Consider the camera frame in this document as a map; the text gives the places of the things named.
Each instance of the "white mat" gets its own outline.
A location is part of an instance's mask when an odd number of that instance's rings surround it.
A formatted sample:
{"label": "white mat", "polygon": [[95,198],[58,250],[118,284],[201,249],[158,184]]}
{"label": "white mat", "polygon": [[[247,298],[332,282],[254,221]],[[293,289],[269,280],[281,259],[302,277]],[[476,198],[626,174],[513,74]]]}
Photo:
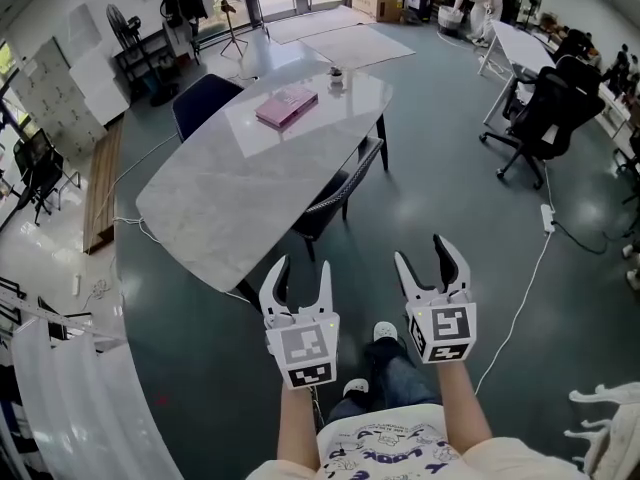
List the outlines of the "white mat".
{"label": "white mat", "polygon": [[341,5],[330,11],[316,12],[269,23],[269,34],[274,41],[285,44],[301,37],[352,27],[360,23],[375,23],[375,20],[360,11]]}
{"label": "white mat", "polygon": [[346,69],[361,68],[416,53],[366,25],[332,30],[305,37],[301,41],[337,66]]}

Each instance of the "pink book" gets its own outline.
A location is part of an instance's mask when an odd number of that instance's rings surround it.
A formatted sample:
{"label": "pink book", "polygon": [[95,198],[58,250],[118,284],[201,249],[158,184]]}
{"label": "pink book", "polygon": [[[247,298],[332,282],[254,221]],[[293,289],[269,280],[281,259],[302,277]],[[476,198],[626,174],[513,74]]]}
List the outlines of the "pink book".
{"label": "pink book", "polygon": [[316,101],[318,93],[300,85],[281,89],[256,109],[258,119],[283,128],[306,112]]}

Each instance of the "shoe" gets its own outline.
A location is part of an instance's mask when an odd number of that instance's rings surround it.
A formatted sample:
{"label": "shoe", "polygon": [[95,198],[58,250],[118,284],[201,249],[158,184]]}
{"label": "shoe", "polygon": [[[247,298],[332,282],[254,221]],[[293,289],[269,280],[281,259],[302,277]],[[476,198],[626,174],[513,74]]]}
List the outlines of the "shoe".
{"label": "shoe", "polygon": [[640,279],[637,276],[638,276],[637,270],[629,270],[626,276],[627,282],[629,283],[629,286],[631,286],[631,289],[634,292],[637,292],[638,290],[640,290]]}
{"label": "shoe", "polygon": [[633,245],[629,244],[629,245],[625,245],[622,248],[622,257],[626,260],[628,260],[629,258],[631,258],[631,255],[633,254]]}
{"label": "shoe", "polygon": [[351,379],[347,382],[342,390],[342,398],[347,396],[349,391],[362,391],[363,393],[369,392],[369,383],[367,379]]}
{"label": "shoe", "polygon": [[378,322],[373,328],[373,341],[380,338],[393,338],[398,341],[398,329],[390,322]]}

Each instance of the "desk leg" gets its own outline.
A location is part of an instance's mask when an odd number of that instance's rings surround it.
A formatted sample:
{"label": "desk leg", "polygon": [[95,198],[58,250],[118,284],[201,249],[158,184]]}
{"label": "desk leg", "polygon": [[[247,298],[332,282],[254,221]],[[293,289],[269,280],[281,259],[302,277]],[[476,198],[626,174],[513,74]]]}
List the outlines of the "desk leg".
{"label": "desk leg", "polygon": [[484,124],[489,124],[489,121],[491,121],[491,118],[498,111],[498,108],[500,108],[500,105],[502,105],[504,100],[507,99],[507,94],[509,93],[509,88],[511,87],[511,82],[513,82],[513,77],[514,76],[515,75],[513,73],[511,73],[511,76],[509,77],[509,80],[507,81],[506,84],[504,84],[504,87],[502,88],[502,92],[500,93],[500,96],[498,96],[498,99],[493,104],[493,107],[491,107],[491,110],[489,110],[489,113],[487,114],[487,117],[485,117],[484,121],[482,121]]}
{"label": "desk leg", "polygon": [[262,314],[262,310],[260,309],[260,298],[258,297],[258,294],[254,291],[254,289],[251,288],[251,285],[247,283],[245,279],[243,279],[238,283],[238,286],[236,286],[236,288],[242,295],[246,297],[249,303],[254,308],[256,308],[258,313]]}
{"label": "desk leg", "polygon": [[487,51],[487,54],[484,56],[484,60],[482,61],[482,64],[480,66],[480,71],[478,71],[479,75],[482,75],[484,68],[487,66],[487,63],[489,62],[489,57],[491,57],[491,54],[493,53],[493,49],[496,47],[497,42],[498,42],[498,36],[494,36],[493,41],[491,41],[491,46],[489,46],[489,50]]}
{"label": "desk leg", "polygon": [[380,148],[380,155],[382,156],[382,165],[384,166],[384,170],[389,170],[389,150],[387,149],[387,131],[384,127],[384,116],[380,116],[380,118],[376,121],[376,129],[378,131],[378,138],[382,139],[382,147]]}

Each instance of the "person's left arm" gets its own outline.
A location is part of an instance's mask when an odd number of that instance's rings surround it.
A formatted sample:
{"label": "person's left arm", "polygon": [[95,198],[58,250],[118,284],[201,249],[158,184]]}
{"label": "person's left arm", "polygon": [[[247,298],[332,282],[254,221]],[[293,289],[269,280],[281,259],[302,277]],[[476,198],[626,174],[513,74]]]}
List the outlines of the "person's left arm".
{"label": "person's left arm", "polygon": [[290,390],[282,385],[277,458],[313,471],[320,468],[313,401],[309,389]]}

